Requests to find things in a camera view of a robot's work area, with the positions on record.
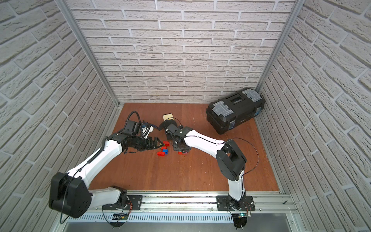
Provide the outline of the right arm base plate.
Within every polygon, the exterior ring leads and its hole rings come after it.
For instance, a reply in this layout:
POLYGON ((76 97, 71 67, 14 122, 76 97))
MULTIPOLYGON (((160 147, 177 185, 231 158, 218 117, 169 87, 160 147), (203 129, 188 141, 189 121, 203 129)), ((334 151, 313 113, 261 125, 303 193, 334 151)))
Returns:
POLYGON ((229 195, 216 196, 218 211, 255 211, 255 203, 252 196, 243 195, 241 200, 237 201, 229 195))

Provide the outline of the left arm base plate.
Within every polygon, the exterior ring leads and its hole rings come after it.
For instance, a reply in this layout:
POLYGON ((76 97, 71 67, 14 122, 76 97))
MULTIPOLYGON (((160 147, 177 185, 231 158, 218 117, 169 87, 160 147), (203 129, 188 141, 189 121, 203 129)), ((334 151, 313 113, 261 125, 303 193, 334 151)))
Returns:
POLYGON ((117 203, 103 205, 103 210, 134 210, 138 211, 141 208, 143 195, 125 195, 121 197, 117 203))

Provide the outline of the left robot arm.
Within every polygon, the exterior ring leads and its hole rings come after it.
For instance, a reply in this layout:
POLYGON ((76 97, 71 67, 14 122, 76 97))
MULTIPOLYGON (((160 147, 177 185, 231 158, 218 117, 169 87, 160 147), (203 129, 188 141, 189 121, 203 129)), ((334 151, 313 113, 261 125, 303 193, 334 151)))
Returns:
POLYGON ((127 191, 110 186, 90 190, 95 176, 115 157, 136 151, 155 150, 163 146, 157 138, 150 137, 156 126, 146 122, 128 121, 123 129, 103 138, 100 148, 82 163, 66 173, 58 172, 51 179, 49 208, 73 218, 79 218, 89 209, 111 205, 124 209, 128 205, 127 191))

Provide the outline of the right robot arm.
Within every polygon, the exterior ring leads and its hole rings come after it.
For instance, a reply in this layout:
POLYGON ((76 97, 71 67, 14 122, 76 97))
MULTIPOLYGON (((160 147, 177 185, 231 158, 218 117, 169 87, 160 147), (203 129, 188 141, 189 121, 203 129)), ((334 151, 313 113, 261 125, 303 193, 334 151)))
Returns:
POLYGON ((228 179, 229 197, 233 204, 240 203, 245 195, 243 174, 246 157, 235 141, 221 141, 198 133, 190 127, 170 124, 165 127, 167 139, 172 141, 174 151, 201 150, 217 160, 222 175, 228 179))

